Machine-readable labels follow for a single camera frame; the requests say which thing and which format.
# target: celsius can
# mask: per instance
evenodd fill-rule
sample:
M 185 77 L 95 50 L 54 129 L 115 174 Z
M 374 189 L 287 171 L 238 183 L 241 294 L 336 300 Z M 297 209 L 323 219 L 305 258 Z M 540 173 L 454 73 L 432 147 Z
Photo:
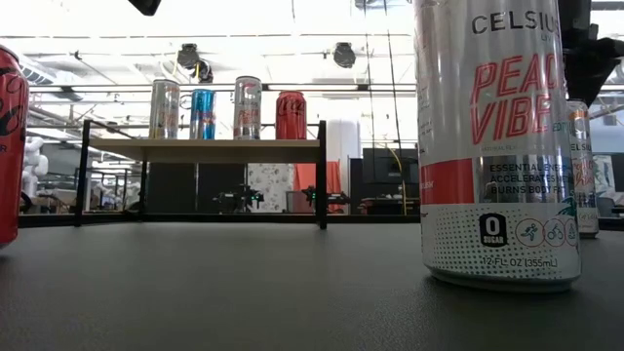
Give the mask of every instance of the celsius can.
M 177 138 L 179 85 L 168 79 L 157 79 L 152 87 L 152 109 L 149 116 L 149 138 Z
M 196 90 L 191 101 L 191 139 L 215 139 L 215 92 Z
M 581 272 L 557 0 L 414 1 L 422 251 L 507 292 Z
M 0 249 L 18 237 L 28 82 L 18 57 L 0 45 Z
M 262 83 L 251 76 L 236 78 L 234 87 L 234 139 L 260 139 Z
M 277 98 L 276 139 L 306 139 L 306 103 L 300 92 L 281 92 Z
M 570 121 L 570 148 L 574 168 L 574 196 L 578 215 L 578 232 L 581 238 L 596 238 L 598 208 L 594 181 L 594 154 L 590 139 L 589 109 L 581 100 L 567 103 Z

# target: dark tabletop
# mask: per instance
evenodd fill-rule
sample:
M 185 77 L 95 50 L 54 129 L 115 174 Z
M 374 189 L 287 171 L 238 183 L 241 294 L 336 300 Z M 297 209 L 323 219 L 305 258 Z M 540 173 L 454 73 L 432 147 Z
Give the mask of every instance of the dark tabletop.
M 22 230 L 0 252 L 0 350 L 623 350 L 624 233 L 563 294 L 437 282 L 418 225 Z

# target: black table surface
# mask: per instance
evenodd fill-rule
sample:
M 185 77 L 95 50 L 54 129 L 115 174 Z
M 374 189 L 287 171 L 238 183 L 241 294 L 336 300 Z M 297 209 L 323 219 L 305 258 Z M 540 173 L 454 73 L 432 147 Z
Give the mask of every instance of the black table surface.
M 571 292 L 430 278 L 418 225 L 114 224 L 0 252 L 0 350 L 623 350 L 624 233 Z

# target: wooden shelf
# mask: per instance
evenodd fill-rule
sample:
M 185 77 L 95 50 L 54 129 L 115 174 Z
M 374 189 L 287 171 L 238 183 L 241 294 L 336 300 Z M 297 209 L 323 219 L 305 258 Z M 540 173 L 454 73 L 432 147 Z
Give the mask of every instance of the wooden shelf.
M 316 163 L 318 140 L 91 139 L 90 146 L 157 163 Z

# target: blue can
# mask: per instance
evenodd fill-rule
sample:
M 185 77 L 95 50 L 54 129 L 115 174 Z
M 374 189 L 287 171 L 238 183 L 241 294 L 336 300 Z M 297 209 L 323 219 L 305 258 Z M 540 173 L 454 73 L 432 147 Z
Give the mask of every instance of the blue can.
M 191 100 L 191 139 L 215 139 L 215 92 L 205 89 L 193 92 Z

